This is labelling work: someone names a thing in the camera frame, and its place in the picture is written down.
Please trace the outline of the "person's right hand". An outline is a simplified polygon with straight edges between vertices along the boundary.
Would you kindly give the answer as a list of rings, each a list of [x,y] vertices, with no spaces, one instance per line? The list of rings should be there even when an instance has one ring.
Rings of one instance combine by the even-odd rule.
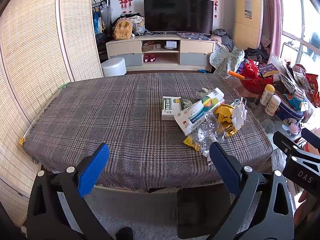
[[[304,190],[298,200],[300,206],[297,208],[294,214],[295,228],[309,215],[318,199],[308,191]]]

